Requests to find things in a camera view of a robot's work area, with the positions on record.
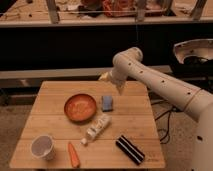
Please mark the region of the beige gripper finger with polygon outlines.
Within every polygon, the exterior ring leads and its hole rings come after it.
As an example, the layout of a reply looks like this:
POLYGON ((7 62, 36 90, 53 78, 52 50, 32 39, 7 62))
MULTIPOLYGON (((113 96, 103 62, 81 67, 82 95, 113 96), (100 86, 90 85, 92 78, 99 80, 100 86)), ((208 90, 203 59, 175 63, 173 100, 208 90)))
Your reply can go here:
POLYGON ((99 81, 110 81, 110 73, 109 72, 106 72, 106 73, 103 73, 101 74, 101 76, 99 77, 98 79, 99 81))
POLYGON ((122 84, 117 85, 117 86, 116 86, 116 89, 117 89, 118 93, 119 93, 120 95, 122 95, 123 92, 124 92, 124 89, 125 89, 125 84, 122 83, 122 84))

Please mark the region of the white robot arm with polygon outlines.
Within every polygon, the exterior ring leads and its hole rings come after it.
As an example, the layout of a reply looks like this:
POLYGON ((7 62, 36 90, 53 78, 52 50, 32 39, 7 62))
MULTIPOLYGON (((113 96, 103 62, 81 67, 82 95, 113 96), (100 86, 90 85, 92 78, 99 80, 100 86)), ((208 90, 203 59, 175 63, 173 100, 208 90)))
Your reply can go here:
POLYGON ((190 170, 213 171, 213 94, 143 65, 142 58, 137 47, 119 52, 113 68, 99 79, 113 83, 121 93, 127 77, 134 78, 197 121, 190 170))

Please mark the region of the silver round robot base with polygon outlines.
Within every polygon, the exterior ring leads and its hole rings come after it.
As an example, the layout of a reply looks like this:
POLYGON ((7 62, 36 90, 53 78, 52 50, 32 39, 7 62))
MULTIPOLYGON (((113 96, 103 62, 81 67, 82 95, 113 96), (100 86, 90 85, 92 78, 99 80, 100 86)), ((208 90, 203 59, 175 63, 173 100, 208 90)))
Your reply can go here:
POLYGON ((176 43, 173 53, 180 64, 190 56, 213 60, 213 39, 193 39, 176 43))

